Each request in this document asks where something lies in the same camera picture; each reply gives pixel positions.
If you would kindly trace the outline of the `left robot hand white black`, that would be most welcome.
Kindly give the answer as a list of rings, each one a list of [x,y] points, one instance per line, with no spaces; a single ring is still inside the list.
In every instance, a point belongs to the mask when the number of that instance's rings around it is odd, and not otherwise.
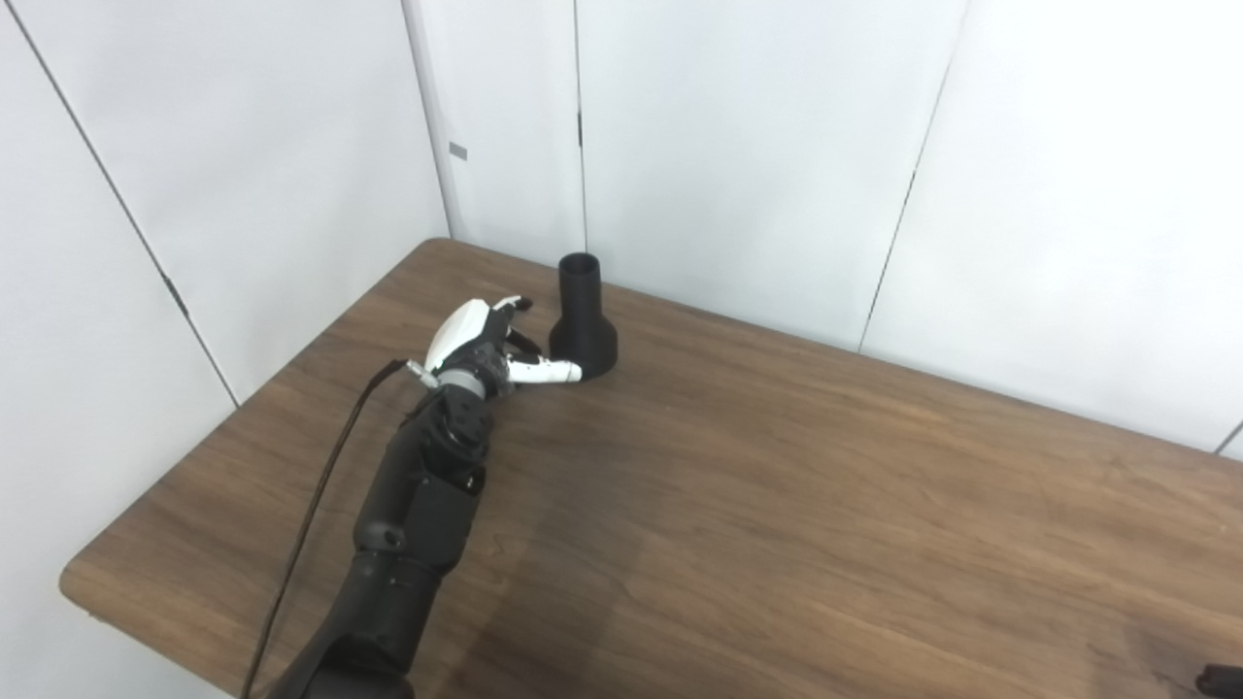
[[[461,386],[484,400],[515,393],[517,386],[579,383],[585,379],[573,361],[551,359],[534,341],[515,328],[515,315],[533,301],[508,296],[496,303],[471,299],[454,310],[433,337],[423,364],[406,368],[434,391]]]

